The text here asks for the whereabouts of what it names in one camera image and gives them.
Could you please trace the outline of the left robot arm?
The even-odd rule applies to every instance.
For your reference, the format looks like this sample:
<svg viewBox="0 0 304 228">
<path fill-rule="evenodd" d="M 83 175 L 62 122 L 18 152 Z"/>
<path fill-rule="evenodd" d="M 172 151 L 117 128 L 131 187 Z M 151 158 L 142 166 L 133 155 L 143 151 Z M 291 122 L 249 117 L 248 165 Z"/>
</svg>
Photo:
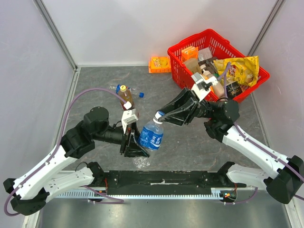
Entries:
<svg viewBox="0 0 304 228">
<path fill-rule="evenodd" d="M 4 181 L 3 186 L 9 194 L 5 206 L 11 205 L 15 215 L 28 216 L 65 191 L 105 184 L 106 174 L 97 162 L 90 162 L 69 175 L 55 177 L 66 166 L 92 151 L 96 141 L 120 145 L 120 153 L 125 157 L 149 157 L 149 153 L 137 143 L 138 119 L 138 112 L 131 109 L 123 112 L 121 126 L 110 126 L 108 110 L 99 106 L 92 108 L 34 168 L 17 179 Z"/>
</svg>

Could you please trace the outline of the brown tea bottle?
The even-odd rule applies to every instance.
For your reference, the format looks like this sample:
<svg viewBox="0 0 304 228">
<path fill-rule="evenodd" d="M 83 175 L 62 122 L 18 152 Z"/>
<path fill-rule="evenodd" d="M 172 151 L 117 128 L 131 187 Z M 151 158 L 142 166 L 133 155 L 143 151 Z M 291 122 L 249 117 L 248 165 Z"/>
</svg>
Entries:
<svg viewBox="0 0 304 228">
<path fill-rule="evenodd" d="M 126 87 L 125 85 L 120 85 L 119 86 L 119 90 L 118 90 L 118 95 L 125 101 L 125 102 L 129 102 L 130 105 L 130 109 L 134 108 L 134 102 L 133 102 L 133 97 L 131 94 L 131 91 L 128 87 Z"/>
</svg>

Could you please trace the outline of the blue Pocari Sweat bottle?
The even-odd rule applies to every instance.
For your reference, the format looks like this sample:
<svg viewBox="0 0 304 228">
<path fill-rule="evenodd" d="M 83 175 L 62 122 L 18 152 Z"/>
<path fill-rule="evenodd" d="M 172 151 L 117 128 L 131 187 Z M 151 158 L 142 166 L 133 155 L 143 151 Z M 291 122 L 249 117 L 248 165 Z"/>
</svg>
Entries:
<svg viewBox="0 0 304 228">
<path fill-rule="evenodd" d="M 139 144 L 147 150 L 150 157 L 137 157 L 133 163 L 138 169 L 150 166 L 156 151 L 160 148 L 163 139 L 164 129 L 162 123 L 154 118 L 149 121 L 142 129 L 139 137 Z"/>
</svg>

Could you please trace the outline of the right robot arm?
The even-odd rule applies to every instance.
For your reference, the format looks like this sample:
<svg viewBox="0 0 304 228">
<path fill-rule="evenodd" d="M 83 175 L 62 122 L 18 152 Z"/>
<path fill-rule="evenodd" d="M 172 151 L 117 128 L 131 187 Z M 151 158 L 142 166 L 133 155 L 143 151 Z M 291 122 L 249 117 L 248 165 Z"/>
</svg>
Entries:
<svg viewBox="0 0 304 228">
<path fill-rule="evenodd" d="M 162 123 L 178 126 L 188 125 L 194 118 L 207 118 L 204 126 L 209 137 L 237 150 L 258 165 L 266 173 L 261 178 L 262 187 L 280 203 L 288 204 L 304 183 L 304 161 L 296 155 L 280 154 L 242 130 L 236 124 L 239 106 L 234 100 L 207 101 L 199 92 L 184 88 L 158 110 L 155 117 Z"/>
</svg>

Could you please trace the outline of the white blue bottle cap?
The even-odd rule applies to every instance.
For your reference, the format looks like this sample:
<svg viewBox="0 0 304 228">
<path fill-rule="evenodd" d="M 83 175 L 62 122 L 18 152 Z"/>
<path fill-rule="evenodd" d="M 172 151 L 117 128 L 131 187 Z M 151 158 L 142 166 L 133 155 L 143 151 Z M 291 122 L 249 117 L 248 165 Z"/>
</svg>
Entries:
<svg viewBox="0 0 304 228">
<path fill-rule="evenodd" d="M 157 111 L 154 118 L 153 118 L 153 121 L 157 124 L 162 124 L 162 122 L 160 121 L 160 118 L 164 116 L 164 113 L 161 112 L 161 111 Z"/>
</svg>

